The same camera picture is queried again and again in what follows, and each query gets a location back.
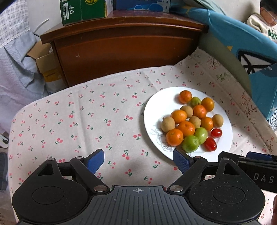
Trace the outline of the red cherry tomato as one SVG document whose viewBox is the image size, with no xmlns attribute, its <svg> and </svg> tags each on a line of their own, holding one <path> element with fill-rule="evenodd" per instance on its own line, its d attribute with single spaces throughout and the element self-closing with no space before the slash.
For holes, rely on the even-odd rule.
<svg viewBox="0 0 277 225">
<path fill-rule="evenodd" d="M 207 151 L 212 152 L 215 151 L 217 148 L 216 142 L 213 138 L 208 137 L 204 142 L 204 147 Z"/>
<path fill-rule="evenodd" d="M 221 131 L 221 129 L 218 129 L 218 128 L 213 129 L 213 130 L 211 131 L 211 136 L 212 136 L 213 138 L 219 138 L 219 137 L 221 137 L 221 136 L 222 136 L 222 131 Z"/>
</svg>

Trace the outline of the green fruit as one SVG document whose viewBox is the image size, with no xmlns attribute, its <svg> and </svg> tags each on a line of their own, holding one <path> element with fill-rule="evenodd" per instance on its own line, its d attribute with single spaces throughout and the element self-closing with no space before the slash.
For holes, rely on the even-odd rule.
<svg viewBox="0 0 277 225">
<path fill-rule="evenodd" d="M 198 138 L 200 144 L 203 144 L 208 137 L 208 131 L 205 128 L 200 127 L 195 130 L 194 136 Z"/>
<path fill-rule="evenodd" d="M 198 97 L 192 97 L 192 99 L 189 102 L 190 107 L 195 107 L 197 105 L 201 105 L 201 100 Z"/>
<path fill-rule="evenodd" d="M 198 149 L 199 145 L 200 141 L 196 136 L 187 136 L 183 140 L 182 149 L 186 153 L 192 153 Z"/>
</svg>

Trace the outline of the brown kiwi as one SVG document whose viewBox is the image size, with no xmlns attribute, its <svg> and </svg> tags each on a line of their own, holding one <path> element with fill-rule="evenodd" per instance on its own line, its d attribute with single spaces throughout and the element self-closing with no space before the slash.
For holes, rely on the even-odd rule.
<svg viewBox="0 0 277 225">
<path fill-rule="evenodd" d="M 165 117 L 161 123 L 161 130 L 165 133 L 175 128 L 175 121 L 172 117 Z"/>
</svg>

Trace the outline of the large orange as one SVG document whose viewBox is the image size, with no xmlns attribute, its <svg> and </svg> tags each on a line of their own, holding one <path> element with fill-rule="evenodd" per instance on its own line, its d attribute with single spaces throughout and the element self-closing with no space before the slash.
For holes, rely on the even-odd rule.
<svg viewBox="0 0 277 225">
<path fill-rule="evenodd" d="M 195 133 L 195 127 L 189 121 L 183 121 L 179 123 L 177 129 L 181 130 L 184 137 L 193 136 Z"/>
</svg>

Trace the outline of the blue white patterned mattress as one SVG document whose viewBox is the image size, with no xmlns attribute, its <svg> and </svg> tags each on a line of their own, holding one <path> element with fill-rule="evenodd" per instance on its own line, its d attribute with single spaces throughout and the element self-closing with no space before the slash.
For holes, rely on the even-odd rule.
<svg viewBox="0 0 277 225">
<path fill-rule="evenodd" d="M 275 132 L 277 130 L 277 110 L 273 112 L 273 115 L 268 119 L 268 123 L 272 130 Z"/>
</svg>

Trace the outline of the brown fruit left on cloth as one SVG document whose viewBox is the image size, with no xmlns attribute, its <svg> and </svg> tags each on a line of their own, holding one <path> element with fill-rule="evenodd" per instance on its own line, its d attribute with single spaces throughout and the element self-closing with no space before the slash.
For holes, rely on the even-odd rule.
<svg viewBox="0 0 277 225">
<path fill-rule="evenodd" d="M 224 119 L 223 119 L 223 117 L 222 117 L 221 115 L 219 115 L 219 114 L 213 115 L 212 121 L 213 121 L 213 125 L 214 125 L 215 128 L 220 128 L 220 127 L 222 127 L 223 124 L 224 124 Z"/>
</svg>

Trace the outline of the orange far left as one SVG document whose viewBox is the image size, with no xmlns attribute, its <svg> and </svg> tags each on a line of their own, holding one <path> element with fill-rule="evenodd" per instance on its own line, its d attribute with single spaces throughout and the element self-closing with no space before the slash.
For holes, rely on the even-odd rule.
<svg viewBox="0 0 277 225">
<path fill-rule="evenodd" d="M 204 117 L 201 119 L 201 127 L 202 128 L 205 128 L 206 131 L 211 131 L 214 127 L 214 123 L 213 123 L 213 120 L 212 118 L 210 117 Z"/>
</svg>

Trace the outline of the orange left on cloth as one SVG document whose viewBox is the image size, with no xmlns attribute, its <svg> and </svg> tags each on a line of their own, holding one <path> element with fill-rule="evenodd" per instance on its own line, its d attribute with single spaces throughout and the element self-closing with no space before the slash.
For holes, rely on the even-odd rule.
<svg viewBox="0 0 277 225">
<path fill-rule="evenodd" d="M 170 115 L 176 124 L 179 124 L 187 119 L 187 113 L 183 110 L 175 110 Z"/>
</svg>

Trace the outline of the cherry print tablecloth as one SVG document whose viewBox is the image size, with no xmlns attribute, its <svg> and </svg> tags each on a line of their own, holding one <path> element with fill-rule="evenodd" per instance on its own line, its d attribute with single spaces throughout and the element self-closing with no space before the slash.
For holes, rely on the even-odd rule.
<svg viewBox="0 0 277 225">
<path fill-rule="evenodd" d="M 12 120 L 8 172 L 20 224 L 260 224 L 272 217 L 266 193 L 230 158 L 208 161 L 185 193 L 167 188 L 182 173 L 150 140 L 149 99 L 171 87 L 211 97 L 232 127 L 230 153 L 276 155 L 276 135 L 239 82 L 198 49 L 174 66 L 118 73 L 31 103 Z M 104 151 L 92 193 L 69 161 Z"/>
</svg>

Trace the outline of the white ceramic plate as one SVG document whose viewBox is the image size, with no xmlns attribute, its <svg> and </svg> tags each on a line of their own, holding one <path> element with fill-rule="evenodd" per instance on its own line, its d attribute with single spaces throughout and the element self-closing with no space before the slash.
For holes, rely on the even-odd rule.
<svg viewBox="0 0 277 225">
<path fill-rule="evenodd" d="M 211 162 L 231 150 L 233 134 L 226 112 L 195 89 L 171 87 L 154 94 L 145 106 L 144 125 L 154 146 L 169 159 L 176 148 Z"/>
</svg>

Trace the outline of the checkered grey cloth cover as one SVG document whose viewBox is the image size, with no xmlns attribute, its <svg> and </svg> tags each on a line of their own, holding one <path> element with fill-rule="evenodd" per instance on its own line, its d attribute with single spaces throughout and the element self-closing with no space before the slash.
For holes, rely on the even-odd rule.
<svg viewBox="0 0 277 225">
<path fill-rule="evenodd" d="M 36 42 L 27 2 L 13 2 L 1 13 L 1 133 L 10 131 L 19 110 L 48 96 L 35 60 L 27 55 Z"/>
</svg>

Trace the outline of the teal blanket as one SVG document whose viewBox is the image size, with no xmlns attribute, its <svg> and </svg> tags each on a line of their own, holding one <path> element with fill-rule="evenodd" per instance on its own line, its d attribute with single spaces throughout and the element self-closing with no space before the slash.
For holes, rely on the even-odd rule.
<svg viewBox="0 0 277 225">
<path fill-rule="evenodd" d="M 207 25 L 235 55 L 248 74 L 254 103 L 268 120 L 276 110 L 276 43 L 245 23 L 209 9 L 175 5 L 170 10 Z"/>
</svg>

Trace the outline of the boy with glasses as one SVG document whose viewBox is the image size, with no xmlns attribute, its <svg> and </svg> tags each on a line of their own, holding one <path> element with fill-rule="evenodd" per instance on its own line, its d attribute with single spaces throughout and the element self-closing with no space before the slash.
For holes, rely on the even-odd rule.
<svg viewBox="0 0 277 225">
<path fill-rule="evenodd" d="M 276 43 L 276 0 L 261 0 L 260 13 L 250 15 L 246 24 Z"/>
</svg>

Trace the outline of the green cardboard box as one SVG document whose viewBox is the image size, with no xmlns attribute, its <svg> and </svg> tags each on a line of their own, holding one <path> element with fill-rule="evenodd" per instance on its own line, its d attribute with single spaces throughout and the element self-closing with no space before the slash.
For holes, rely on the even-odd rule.
<svg viewBox="0 0 277 225">
<path fill-rule="evenodd" d="M 63 25 L 92 19 L 106 18 L 114 7 L 113 0 L 67 0 L 60 1 Z"/>
</svg>

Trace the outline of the blue cardboard box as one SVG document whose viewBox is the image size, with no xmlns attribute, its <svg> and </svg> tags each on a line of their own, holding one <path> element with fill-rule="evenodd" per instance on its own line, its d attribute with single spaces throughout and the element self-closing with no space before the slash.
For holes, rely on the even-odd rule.
<svg viewBox="0 0 277 225">
<path fill-rule="evenodd" d="M 114 10 L 146 10 L 168 13 L 170 0 L 116 0 Z"/>
</svg>

